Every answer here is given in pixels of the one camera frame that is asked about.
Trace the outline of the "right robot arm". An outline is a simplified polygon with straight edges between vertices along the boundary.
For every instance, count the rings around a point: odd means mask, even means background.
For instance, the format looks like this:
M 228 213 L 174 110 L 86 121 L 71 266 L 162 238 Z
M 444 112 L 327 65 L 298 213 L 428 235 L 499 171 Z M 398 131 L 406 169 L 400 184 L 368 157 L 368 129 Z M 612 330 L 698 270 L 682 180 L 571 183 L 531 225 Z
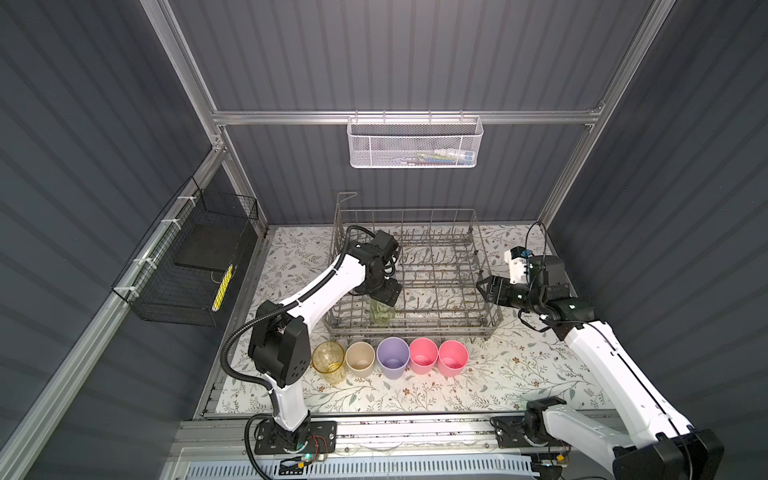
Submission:
M 564 262 L 524 247 L 505 254 L 508 277 L 481 278 L 476 288 L 488 303 L 535 314 L 588 367 L 615 407 L 620 433 L 578 412 L 557 396 L 527 403 L 516 426 L 526 441 L 544 447 L 566 443 L 617 479 L 712 479 L 724 445 L 700 430 L 652 384 L 620 344 L 593 304 L 573 295 Z

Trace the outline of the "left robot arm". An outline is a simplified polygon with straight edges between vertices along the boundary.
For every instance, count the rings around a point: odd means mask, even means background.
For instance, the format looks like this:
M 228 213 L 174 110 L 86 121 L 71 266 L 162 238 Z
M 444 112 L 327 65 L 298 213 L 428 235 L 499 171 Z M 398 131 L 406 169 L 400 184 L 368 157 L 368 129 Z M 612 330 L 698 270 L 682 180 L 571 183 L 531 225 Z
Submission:
M 402 291 L 395 279 L 399 244 L 392 235 L 359 225 L 347 228 L 344 244 L 333 263 L 305 288 L 278 303 L 263 302 L 255 317 L 235 330 L 219 353 L 229 377 L 264 387 L 272 405 L 277 444 L 298 451 L 310 436 L 311 414 L 301 380 L 311 363 L 310 334 L 342 297 L 367 296 L 393 307 Z M 248 333 L 247 355 L 257 376 L 235 370 L 230 351 Z

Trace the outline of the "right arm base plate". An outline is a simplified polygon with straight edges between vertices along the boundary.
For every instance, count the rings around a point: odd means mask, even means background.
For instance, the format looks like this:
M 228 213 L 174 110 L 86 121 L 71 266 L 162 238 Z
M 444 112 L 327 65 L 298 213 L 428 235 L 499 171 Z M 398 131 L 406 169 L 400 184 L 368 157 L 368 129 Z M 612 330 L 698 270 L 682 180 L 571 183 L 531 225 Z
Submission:
M 549 435 L 541 425 L 524 415 L 492 416 L 489 420 L 500 448 L 569 447 L 569 444 Z

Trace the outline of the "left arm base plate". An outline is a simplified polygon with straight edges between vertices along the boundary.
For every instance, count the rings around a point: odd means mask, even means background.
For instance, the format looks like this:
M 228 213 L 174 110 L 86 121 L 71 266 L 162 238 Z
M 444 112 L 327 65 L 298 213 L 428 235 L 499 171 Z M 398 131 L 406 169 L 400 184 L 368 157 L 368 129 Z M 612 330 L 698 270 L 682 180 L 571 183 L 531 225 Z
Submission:
M 338 424 L 334 421 L 303 422 L 288 431 L 273 419 L 261 421 L 253 434 L 257 455 L 329 454 L 336 449 Z

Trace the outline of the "green transparent cup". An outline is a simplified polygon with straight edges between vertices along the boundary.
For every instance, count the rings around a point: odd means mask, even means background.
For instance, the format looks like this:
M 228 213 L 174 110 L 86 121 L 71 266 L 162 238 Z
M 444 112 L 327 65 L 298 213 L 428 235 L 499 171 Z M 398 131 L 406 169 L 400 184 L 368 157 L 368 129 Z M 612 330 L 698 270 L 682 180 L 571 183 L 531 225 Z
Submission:
M 396 318 L 396 309 L 378 300 L 371 299 L 369 307 L 370 322 L 374 327 L 385 328 Z

